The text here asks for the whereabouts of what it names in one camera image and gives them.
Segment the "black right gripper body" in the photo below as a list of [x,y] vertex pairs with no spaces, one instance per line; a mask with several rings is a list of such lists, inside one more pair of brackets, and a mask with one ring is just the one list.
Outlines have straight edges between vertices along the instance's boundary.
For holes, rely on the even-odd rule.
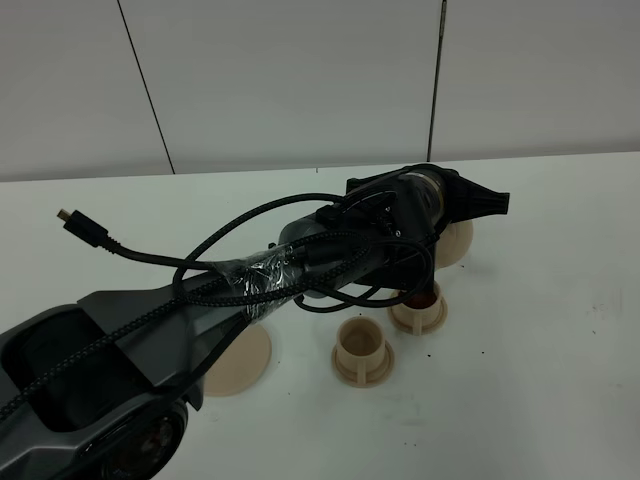
[[409,178],[436,235],[450,224],[508,213],[508,192],[493,191],[456,170],[420,164],[410,168]]

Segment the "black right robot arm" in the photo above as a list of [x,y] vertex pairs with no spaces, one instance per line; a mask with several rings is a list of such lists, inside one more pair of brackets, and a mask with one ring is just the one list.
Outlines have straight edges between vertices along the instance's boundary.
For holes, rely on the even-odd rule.
[[[277,243],[212,262],[222,237],[271,210],[309,200],[312,214]],[[152,290],[98,291],[1,337],[1,475],[5,479],[150,479],[176,453],[204,377],[251,325],[287,302],[327,296],[338,309],[405,302],[435,285],[436,244],[462,221],[504,215],[508,193],[431,163],[352,178],[343,195],[306,193],[260,205],[183,259],[130,250],[81,212],[61,212],[88,245],[171,267]]]

